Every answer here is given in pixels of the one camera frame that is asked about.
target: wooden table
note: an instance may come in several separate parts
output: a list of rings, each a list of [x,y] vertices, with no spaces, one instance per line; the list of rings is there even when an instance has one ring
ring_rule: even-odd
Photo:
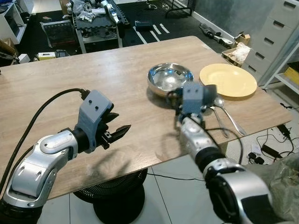
[[[97,89],[115,105],[120,116],[109,130],[131,124],[124,138],[108,150],[97,148],[81,153],[60,170],[49,196],[54,198],[126,175],[186,154],[174,130],[174,111],[165,109],[163,99],[147,85],[148,70],[159,63],[174,62],[189,68],[195,80],[212,63],[226,63],[195,36],[26,63],[1,68],[0,75],[0,175],[37,109],[59,91],[69,88]],[[41,137],[66,127],[74,128],[82,103],[78,93],[69,93],[51,103],[37,119],[20,153]],[[244,101],[226,101],[225,107],[248,134],[286,123],[292,119],[260,88]],[[224,113],[224,124],[234,130]],[[218,127],[214,114],[205,115],[208,128]],[[220,131],[212,133],[226,143]]]

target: power adapter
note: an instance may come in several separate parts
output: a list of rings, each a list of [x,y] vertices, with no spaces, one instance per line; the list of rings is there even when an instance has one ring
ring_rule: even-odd
[[[265,144],[262,146],[261,150],[274,158],[282,158],[282,156],[279,155],[278,151],[274,150],[273,148],[270,148]]]
[[[290,131],[286,128],[285,125],[278,125],[277,128],[285,137],[290,138]]]

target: stainless steel bowl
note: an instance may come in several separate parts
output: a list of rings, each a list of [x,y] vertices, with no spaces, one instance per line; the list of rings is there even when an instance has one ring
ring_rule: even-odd
[[[159,64],[148,72],[149,88],[162,97],[169,91],[182,88],[188,81],[193,81],[193,74],[187,68],[175,63]]]

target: spoon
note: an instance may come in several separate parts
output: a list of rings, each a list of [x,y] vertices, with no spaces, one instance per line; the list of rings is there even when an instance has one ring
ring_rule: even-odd
[[[215,115],[216,115],[216,118],[217,118],[217,120],[218,120],[219,126],[220,126],[221,128],[225,128],[225,126],[223,125],[222,121],[221,121],[220,118],[218,117],[218,114],[217,114],[217,112],[216,112],[216,110],[215,110],[215,107],[214,107],[214,106],[211,106],[210,109],[212,109],[212,110],[214,111],[214,113],[215,113]],[[228,138],[228,132],[227,132],[227,130],[222,129],[222,133],[223,133],[224,137]]]
[[[226,109],[224,108],[224,100],[220,97],[217,96],[216,99],[214,100],[214,104],[217,107],[220,107],[225,113],[226,115],[229,117],[229,119],[231,120],[231,122],[233,123],[233,125],[235,126],[235,128],[237,129],[237,131],[242,135],[245,136],[246,132],[244,131],[244,129],[232,118],[232,116],[229,115],[229,113],[226,111]]]

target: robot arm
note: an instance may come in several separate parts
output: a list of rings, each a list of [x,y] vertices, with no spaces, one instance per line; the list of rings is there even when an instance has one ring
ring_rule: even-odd
[[[215,97],[213,88],[208,87],[206,96],[204,88],[207,87],[199,83],[184,85],[180,143],[203,173],[216,215],[229,223],[283,222],[274,213],[271,194],[262,179],[226,158],[198,124],[200,110],[197,106],[213,103]],[[209,100],[203,104],[204,97]]]
[[[0,201],[0,224],[36,223],[46,203],[58,171],[78,153],[104,149],[123,137],[130,126],[109,133],[106,123],[118,116],[104,95],[91,91],[79,110],[78,123],[41,138],[15,169]]]
[[[123,38],[125,36],[125,29],[124,29],[124,24],[122,21],[118,19],[118,15],[116,13],[116,10],[113,8],[113,6],[108,3],[106,0],[101,2],[101,7],[103,7],[109,16],[109,18],[116,24],[119,37]]]

